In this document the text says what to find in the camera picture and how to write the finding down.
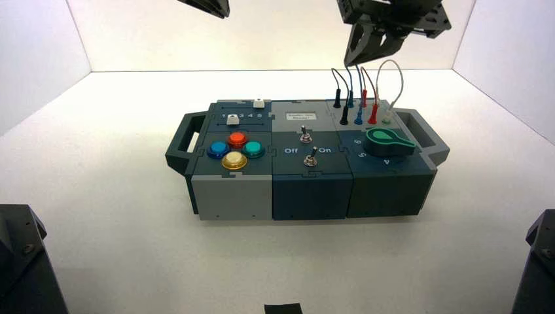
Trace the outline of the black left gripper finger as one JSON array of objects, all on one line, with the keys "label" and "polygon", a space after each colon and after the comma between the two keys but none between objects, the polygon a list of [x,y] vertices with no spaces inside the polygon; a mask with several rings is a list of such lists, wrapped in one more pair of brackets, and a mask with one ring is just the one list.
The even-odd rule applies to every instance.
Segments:
[{"label": "black left gripper finger", "polygon": [[230,15],[229,0],[178,0],[218,18],[228,18]]}]

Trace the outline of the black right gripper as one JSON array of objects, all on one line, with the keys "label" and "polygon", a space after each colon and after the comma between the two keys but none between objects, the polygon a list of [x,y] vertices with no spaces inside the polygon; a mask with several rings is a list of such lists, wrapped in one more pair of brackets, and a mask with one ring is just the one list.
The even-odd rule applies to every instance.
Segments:
[{"label": "black right gripper", "polygon": [[395,54],[410,33],[435,38],[452,28],[441,1],[338,0],[337,4],[344,23],[352,25],[344,56],[348,67]]}]

